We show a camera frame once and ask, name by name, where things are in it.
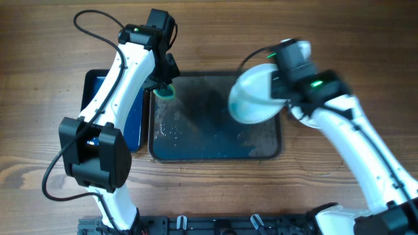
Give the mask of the green and yellow sponge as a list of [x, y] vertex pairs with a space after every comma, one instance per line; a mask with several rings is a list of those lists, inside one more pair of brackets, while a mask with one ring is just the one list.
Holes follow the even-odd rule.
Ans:
[[153, 93], [156, 97], [163, 100], [172, 100], [176, 96], [176, 91], [172, 84], [164, 88], [155, 89]]

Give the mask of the white plate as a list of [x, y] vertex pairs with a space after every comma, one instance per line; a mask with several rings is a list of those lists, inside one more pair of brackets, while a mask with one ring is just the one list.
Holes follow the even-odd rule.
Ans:
[[228, 98], [231, 117], [239, 123], [256, 124], [273, 118], [286, 99], [271, 96], [272, 73], [277, 66], [264, 63], [242, 73], [232, 86]]
[[311, 127], [313, 129], [320, 129], [320, 126], [313, 119], [312, 114], [314, 109], [307, 105], [288, 105], [289, 111], [295, 119], [297, 119], [301, 124]]

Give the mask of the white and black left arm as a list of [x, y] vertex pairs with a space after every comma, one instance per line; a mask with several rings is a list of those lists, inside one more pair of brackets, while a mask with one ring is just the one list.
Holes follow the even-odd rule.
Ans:
[[169, 50], [178, 32], [174, 18], [151, 9], [144, 25], [121, 27], [114, 62], [99, 90], [76, 119], [59, 126], [61, 150], [52, 161], [63, 159], [66, 175], [94, 196], [102, 213], [94, 221], [99, 234], [146, 234], [126, 181], [132, 157], [123, 131], [140, 90], [172, 99], [179, 68]]

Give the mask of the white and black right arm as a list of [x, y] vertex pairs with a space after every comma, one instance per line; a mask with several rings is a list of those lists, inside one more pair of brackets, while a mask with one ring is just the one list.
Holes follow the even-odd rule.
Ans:
[[358, 98], [333, 70], [318, 71], [301, 40], [270, 48], [277, 65], [271, 97], [300, 108], [337, 149], [357, 179], [367, 209], [339, 205], [319, 211], [323, 234], [416, 234], [417, 180], [396, 160], [366, 117]]

